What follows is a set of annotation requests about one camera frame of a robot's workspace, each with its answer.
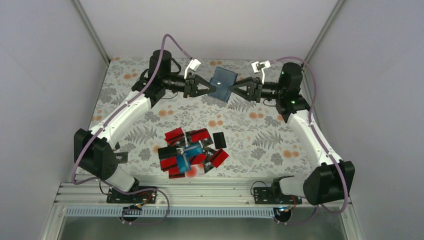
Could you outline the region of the blue leather card holder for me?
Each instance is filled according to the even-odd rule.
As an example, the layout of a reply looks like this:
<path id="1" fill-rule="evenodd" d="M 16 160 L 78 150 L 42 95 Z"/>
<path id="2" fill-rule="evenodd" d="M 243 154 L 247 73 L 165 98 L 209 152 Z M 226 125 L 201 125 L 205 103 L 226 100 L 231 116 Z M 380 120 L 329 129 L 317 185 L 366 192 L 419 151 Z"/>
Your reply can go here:
<path id="1" fill-rule="evenodd" d="M 215 91 L 209 93 L 208 96 L 227 103 L 232 94 L 230 87 L 235 84 L 237 77 L 236 72 L 223 67 L 216 67 L 213 77 L 209 81 L 215 87 Z"/>

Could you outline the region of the blue card with grey stripe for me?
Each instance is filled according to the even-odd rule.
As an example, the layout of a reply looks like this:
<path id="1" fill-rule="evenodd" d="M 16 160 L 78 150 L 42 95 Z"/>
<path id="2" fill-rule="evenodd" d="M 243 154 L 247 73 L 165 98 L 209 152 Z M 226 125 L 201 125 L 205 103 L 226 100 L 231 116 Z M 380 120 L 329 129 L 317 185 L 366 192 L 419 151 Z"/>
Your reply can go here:
<path id="1" fill-rule="evenodd" d="M 203 147 L 200 143 L 185 147 L 182 154 L 176 157 L 177 169 L 180 174 L 191 170 L 192 165 L 201 164 L 206 159 Z"/>

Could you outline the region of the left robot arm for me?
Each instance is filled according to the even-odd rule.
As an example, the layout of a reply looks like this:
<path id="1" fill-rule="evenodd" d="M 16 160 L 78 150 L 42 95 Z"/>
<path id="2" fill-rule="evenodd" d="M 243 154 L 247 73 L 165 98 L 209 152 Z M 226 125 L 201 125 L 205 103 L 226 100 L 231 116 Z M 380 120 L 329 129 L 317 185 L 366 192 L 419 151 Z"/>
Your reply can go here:
<path id="1" fill-rule="evenodd" d="M 176 61 L 167 50 L 156 50 L 149 59 L 149 68 L 132 86 L 124 101 L 104 120 L 88 130 L 80 128 L 74 134 L 74 168 L 82 168 L 119 191 L 124 201 L 139 197 L 136 179 L 119 165 L 113 147 L 133 123 L 152 109 L 167 90 L 181 92 L 184 98 L 215 92 L 216 87 L 194 71 L 201 62 L 190 59 L 185 70 L 171 71 Z"/>

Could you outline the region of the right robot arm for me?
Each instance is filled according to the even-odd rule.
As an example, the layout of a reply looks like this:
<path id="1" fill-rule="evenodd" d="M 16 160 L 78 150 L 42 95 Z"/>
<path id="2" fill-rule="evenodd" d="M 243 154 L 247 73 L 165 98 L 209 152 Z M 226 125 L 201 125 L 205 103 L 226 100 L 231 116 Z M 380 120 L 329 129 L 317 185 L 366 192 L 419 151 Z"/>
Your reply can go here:
<path id="1" fill-rule="evenodd" d="M 352 186 L 355 167 L 337 154 L 317 125 L 311 106 L 301 95 L 304 74 L 301 65 L 287 62 L 277 82 L 264 77 L 248 77 L 229 89 L 249 102 L 274 100 L 277 112 L 293 130 L 305 149 L 313 171 L 306 178 L 283 176 L 274 179 L 271 198 L 278 204 L 296 196 L 313 206 L 342 200 L 346 207 Z"/>

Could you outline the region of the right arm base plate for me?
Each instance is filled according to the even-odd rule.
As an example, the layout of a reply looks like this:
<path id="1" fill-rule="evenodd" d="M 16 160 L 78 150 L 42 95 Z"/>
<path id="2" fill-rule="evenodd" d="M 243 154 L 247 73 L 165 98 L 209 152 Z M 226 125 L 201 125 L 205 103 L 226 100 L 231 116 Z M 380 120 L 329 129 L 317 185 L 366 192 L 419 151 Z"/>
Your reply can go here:
<path id="1" fill-rule="evenodd" d="M 294 195 L 284 195 L 281 192 L 274 191 L 271 187 L 253 187 L 251 193 L 257 205 L 292 205 L 303 203 L 301 198 Z"/>

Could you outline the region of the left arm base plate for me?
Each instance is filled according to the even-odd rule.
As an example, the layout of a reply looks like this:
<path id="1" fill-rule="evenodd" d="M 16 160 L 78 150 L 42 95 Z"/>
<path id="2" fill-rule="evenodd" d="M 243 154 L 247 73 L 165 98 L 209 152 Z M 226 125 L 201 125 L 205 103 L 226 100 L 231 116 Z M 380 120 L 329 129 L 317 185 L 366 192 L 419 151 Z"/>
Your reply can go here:
<path id="1" fill-rule="evenodd" d="M 147 191 L 136 194 L 123 194 L 115 189 L 110 189 L 106 202 L 108 204 L 154 204 L 157 197 L 157 187 L 155 186 L 140 186 L 140 190 L 148 189 Z"/>

